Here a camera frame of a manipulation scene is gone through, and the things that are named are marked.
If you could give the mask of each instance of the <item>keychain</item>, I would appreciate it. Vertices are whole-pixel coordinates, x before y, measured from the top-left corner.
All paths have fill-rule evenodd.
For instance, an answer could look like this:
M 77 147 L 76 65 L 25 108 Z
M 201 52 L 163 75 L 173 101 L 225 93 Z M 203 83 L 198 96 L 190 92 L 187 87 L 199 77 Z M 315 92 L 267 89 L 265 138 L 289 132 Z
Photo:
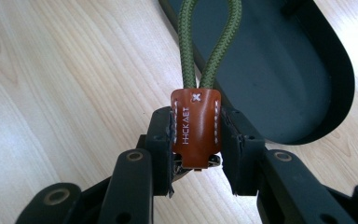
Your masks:
M 175 162 L 180 161 L 181 168 L 186 170 L 206 169 L 211 163 L 220 163 L 214 154 L 221 149 L 221 95 L 213 89 L 213 83 L 241 22 L 241 0 L 228 0 L 226 26 L 202 70 L 197 88 L 191 37 L 191 17 L 197 2 L 184 0 L 180 9 L 178 34 L 184 88 L 171 95 L 172 151 Z

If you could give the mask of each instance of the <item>black metal arm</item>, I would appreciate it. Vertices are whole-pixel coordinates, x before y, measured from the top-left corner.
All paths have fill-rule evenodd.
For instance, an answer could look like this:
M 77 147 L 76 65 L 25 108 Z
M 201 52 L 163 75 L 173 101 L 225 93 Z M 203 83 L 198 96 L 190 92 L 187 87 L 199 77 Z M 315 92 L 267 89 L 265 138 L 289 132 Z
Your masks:
M 349 197 L 323 186 L 296 155 L 267 150 L 240 111 L 223 107 L 221 114 L 223 170 L 233 194 L 257 196 L 263 223 L 358 223 L 358 187 Z M 155 111 L 112 177 L 83 192 L 67 183 L 43 189 L 17 223 L 153 222 L 153 197 L 173 194 L 169 117 L 169 107 Z

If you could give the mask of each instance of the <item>braided cord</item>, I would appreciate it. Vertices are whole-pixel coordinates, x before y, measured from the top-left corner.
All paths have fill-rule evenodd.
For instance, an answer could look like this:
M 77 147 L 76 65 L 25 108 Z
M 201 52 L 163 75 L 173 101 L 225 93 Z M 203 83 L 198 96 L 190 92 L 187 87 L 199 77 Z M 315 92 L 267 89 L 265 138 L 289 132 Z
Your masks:
M 197 3 L 198 0 L 184 0 L 179 12 L 178 33 L 184 88 L 197 88 L 191 37 L 191 17 Z M 241 0 L 228 0 L 228 20 L 202 71 L 200 88 L 213 88 L 220 63 L 240 28 L 241 15 Z

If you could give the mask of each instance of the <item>leather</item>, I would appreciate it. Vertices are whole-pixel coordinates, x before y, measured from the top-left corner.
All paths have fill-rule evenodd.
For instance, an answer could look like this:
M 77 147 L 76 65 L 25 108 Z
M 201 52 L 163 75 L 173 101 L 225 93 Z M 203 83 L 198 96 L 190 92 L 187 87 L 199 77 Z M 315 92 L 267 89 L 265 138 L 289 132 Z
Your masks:
M 172 151 L 186 169 L 208 168 L 209 157 L 221 149 L 221 95 L 212 89 L 181 89 L 171 95 Z

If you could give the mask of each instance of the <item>wooden floor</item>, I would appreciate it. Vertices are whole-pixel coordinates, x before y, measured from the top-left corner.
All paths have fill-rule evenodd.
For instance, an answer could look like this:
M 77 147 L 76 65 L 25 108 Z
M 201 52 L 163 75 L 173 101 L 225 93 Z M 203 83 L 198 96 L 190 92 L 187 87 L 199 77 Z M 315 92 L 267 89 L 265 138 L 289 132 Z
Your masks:
M 358 184 L 358 0 L 317 1 L 351 57 L 356 93 L 346 120 L 295 152 L 325 185 Z M 46 186 L 82 189 L 112 174 L 154 110 L 182 86 L 177 38 L 157 0 L 0 0 L 0 223 Z M 155 223 L 259 223 L 221 168 L 174 183 Z

